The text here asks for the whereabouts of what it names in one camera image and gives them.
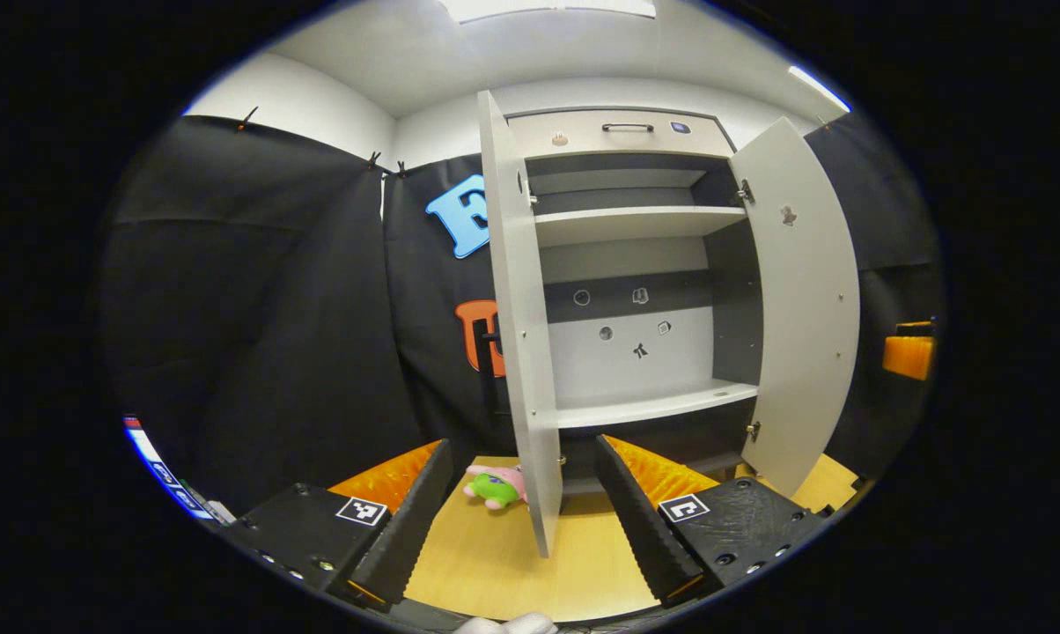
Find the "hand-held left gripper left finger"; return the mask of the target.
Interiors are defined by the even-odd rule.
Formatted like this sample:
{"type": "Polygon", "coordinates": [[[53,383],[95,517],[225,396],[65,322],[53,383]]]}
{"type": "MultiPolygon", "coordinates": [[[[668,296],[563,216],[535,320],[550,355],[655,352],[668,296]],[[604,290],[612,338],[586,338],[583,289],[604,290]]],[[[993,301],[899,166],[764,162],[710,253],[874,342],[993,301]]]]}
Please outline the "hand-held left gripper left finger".
{"type": "Polygon", "coordinates": [[[453,446],[441,439],[330,489],[292,485],[223,538],[315,593],[387,610],[404,599],[453,475],[453,446]]]}

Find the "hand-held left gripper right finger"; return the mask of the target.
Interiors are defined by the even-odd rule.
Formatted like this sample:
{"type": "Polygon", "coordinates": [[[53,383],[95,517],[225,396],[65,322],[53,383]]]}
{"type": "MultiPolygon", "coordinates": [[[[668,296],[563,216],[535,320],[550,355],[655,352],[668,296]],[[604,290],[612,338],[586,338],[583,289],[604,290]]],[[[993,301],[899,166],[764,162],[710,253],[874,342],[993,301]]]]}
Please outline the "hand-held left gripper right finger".
{"type": "Polygon", "coordinates": [[[716,479],[598,436],[594,470],[660,606],[738,585],[783,561],[831,518],[752,477],[716,479]]]}

